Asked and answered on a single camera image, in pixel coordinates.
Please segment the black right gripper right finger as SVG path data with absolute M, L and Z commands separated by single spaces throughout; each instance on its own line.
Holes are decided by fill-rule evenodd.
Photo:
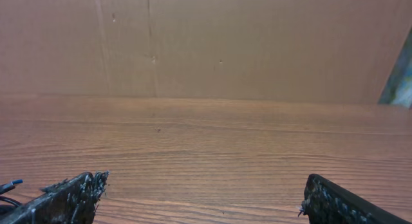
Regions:
M 411 224 L 318 174 L 308 176 L 299 215 L 310 224 Z

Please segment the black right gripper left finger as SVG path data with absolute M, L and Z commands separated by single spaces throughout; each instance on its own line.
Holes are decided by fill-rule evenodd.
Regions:
M 106 191 L 108 171 L 84 172 L 41 189 L 42 195 L 21 203 L 4 196 L 22 179 L 1 185 L 1 224 L 90 224 Z

